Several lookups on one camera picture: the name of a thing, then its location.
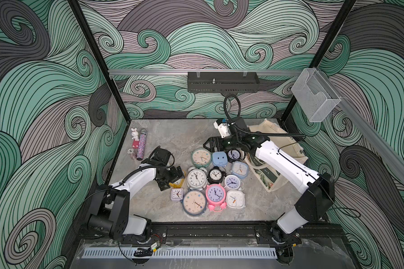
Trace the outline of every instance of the swirl pattern wallpaper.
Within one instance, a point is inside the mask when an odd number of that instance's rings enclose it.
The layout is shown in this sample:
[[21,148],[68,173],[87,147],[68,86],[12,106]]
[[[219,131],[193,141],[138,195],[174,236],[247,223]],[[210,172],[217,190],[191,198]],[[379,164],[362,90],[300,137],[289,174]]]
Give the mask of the swirl pattern wallpaper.
[[[80,0],[110,69],[303,69],[342,0]],[[187,78],[115,76],[131,118],[224,117],[219,93],[189,93]],[[280,117],[296,78],[260,77],[239,94],[245,118]],[[235,100],[228,103],[237,113]]]
[[[321,65],[342,96],[404,160],[404,1],[352,10]],[[292,111],[308,166],[336,179],[334,207],[362,268],[404,269],[404,185],[347,115],[336,108],[321,123]]]
[[65,266],[125,127],[67,0],[0,0],[0,269]]

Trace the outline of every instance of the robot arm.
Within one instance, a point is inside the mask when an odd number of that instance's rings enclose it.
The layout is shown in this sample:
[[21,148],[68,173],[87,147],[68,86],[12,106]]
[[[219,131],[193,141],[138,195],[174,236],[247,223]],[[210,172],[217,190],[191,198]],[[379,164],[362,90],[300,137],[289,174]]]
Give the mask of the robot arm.
[[204,148],[211,152],[240,149],[249,153],[284,175],[302,194],[295,207],[283,214],[271,230],[278,242],[285,241],[287,234],[305,223],[317,221],[334,203],[334,180],[328,173],[320,175],[297,162],[268,136],[250,132],[241,117],[233,121],[218,120],[214,126],[221,136],[210,137]]
[[318,178],[317,171],[300,164],[272,141],[262,143],[255,156],[284,175],[301,194]]
[[91,199],[83,228],[112,239],[119,239],[123,234],[139,235],[145,232],[147,220],[129,216],[129,201],[151,180],[156,180],[163,191],[170,188],[170,182],[184,178],[179,166],[167,165],[170,156],[173,157],[168,150],[157,147],[148,159],[142,161],[137,170],[123,180],[111,186],[100,185]]

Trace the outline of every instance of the black metal frame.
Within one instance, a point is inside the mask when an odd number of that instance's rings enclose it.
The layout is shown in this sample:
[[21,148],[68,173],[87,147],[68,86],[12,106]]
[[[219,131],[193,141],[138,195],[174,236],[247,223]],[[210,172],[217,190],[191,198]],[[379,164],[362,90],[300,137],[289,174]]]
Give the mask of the black metal frame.
[[79,27],[82,30],[82,33],[85,36],[85,39],[87,40],[88,46],[90,47],[94,58],[96,59],[97,64],[99,65],[99,68],[105,77],[106,83],[109,86],[109,89],[111,90],[115,101],[117,102],[120,111],[122,112],[124,119],[126,120],[126,128],[124,129],[123,136],[120,139],[119,147],[117,148],[117,151],[115,153],[114,159],[112,161],[111,167],[109,168],[108,175],[105,180],[105,184],[109,183],[109,180],[111,179],[112,172],[114,170],[115,164],[117,163],[117,159],[119,157],[121,148],[124,143],[124,139],[126,138],[127,135],[127,130],[129,129],[130,126],[130,116],[129,113],[127,112],[126,106],[124,105],[123,99],[120,97],[120,92],[119,89],[117,88],[117,85],[115,82],[112,80],[112,78],[109,76],[108,73],[108,66],[103,59],[102,53],[100,52],[99,47],[97,46],[96,40],[94,39],[94,35],[91,32],[91,29],[88,25],[87,20],[85,19],[85,16],[82,12],[81,6],[79,5],[77,0],[68,0],[68,3],[70,5],[70,8],[72,9],[73,14],[75,15],[76,21],[79,24]]
[[[345,236],[342,227],[338,224],[326,222],[307,223],[301,228],[296,229],[294,234],[291,234],[292,241],[287,244],[277,244],[273,241],[270,233],[270,227],[274,221],[230,221],[230,222],[153,222],[150,224],[151,234],[157,234],[162,238],[163,244],[168,246],[183,245],[183,242],[191,244],[191,241],[198,239],[255,239],[258,245],[268,245],[283,249],[290,247],[292,244],[301,244],[302,239],[317,241],[320,238],[339,238],[342,240],[348,255],[357,269],[361,268],[355,252],[353,251],[349,240]],[[139,237],[125,235],[122,239],[122,244],[136,244],[139,247],[151,245],[140,244]]]
[[[322,44],[320,45],[318,51],[316,52],[316,54],[308,68],[318,67],[319,64],[322,62],[323,57],[325,56],[325,54],[328,51],[329,47],[331,46],[332,42],[335,40],[336,36],[338,35],[338,32],[340,31],[341,27],[343,26],[343,23],[345,22],[345,19],[349,15],[355,2],[356,2],[356,0],[345,0],[344,1],[336,18],[334,19],[331,27],[329,28],[327,35],[323,39]],[[287,130],[287,128],[285,126],[285,122],[286,122],[287,118],[289,117],[289,115],[291,114],[292,109],[295,107],[295,104],[296,104],[296,98],[295,98],[295,96],[292,96],[292,98],[289,101],[289,104],[287,105],[286,109],[283,112],[283,115],[281,115],[281,118],[278,120],[278,123],[280,124],[280,126],[285,130]]]
[[[322,61],[325,53],[329,49],[331,43],[335,40],[339,30],[341,29],[342,24],[344,23],[347,15],[351,11],[353,5],[356,0],[345,0],[343,6],[339,10],[339,13],[331,28],[328,31],[325,39],[322,42],[319,50],[316,52],[311,64],[309,67],[317,67]],[[94,58],[96,59],[100,70],[103,76],[106,79],[106,82],[111,90],[114,98],[123,113],[124,119],[126,120],[126,128],[123,133],[123,136],[120,140],[119,147],[113,159],[113,163],[108,172],[108,176],[106,179],[106,184],[108,184],[113,168],[116,164],[117,158],[121,151],[124,139],[127,134],[127,130],[130,126],[131,119],[126,110],[123,100],[120,97],[119,90],[115,84],[115,82],[111,79],[108,73],[108,67],[106,62],[104,61],[102,54],[100,52],[99,47],[94,39],[94,36],[91,32],[91,29],[88,25],[88,22],[83,15],[81,6],[79,5],[77,0],[68,0],[68,3],[75,15],[75,18],[81,27],[81,30],[87,40],[91,51],[93,52]],[[283,115],[278,120],[280,126],[286,130],[285,121],[290,115],[294,105],[296,104],[296,98],[293,96],[287,108],[284,110]],[[274,223],[273,221],[249,221],[249,222],[183,222],[183,223],[151,223],[151,230],[154,233],[163,234],[165,233],[165,242],[167,241],[182,241],[184,239],[256,239],[258,244],[267,244],[271,247],[281,247],[284,245],[276,244],[272,237],[270,236],[270,227]],[[301,238],[311,239],[316,237],[339,237],[343,240],[344,245],[347,248],[347,251],[350,257],[353,260],[356,268],[361,268],[355,253],[353,252],[343,229],[340,225],[335,224],[325,224],[325,223],[315,223],[315,224],[306,224],[302,228],[296,230],[299,235],[294,235],[296,237],[296,242],[300,243]],[[132,238],[123,237],[123,243],[131,243]]]

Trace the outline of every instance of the red wire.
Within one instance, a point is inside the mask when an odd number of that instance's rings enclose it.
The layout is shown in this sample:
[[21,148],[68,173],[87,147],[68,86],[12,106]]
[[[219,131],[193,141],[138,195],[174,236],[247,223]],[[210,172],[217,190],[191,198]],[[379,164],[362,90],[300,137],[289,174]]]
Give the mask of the red wire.
[[158,237],[158,239],[160,239],[160,243],[162,243],[162,238],[160,236],[158,236],[157,234],[154,234],[155,236]]

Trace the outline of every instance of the glittery microphone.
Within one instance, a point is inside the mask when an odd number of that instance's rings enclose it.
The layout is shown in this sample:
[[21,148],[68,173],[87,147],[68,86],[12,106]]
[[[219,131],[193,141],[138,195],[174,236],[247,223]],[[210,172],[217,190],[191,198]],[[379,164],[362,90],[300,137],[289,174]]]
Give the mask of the glittery microphone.
[[147,130],[146,129],[142,129],[141,130],[141,134],[139,136],[139,148],[138,148],[138,155],[136,157],[136,159],[138,161],[142,161],[142,159],[144,158],[144,149],[145,149],[145,142],[147,140]]

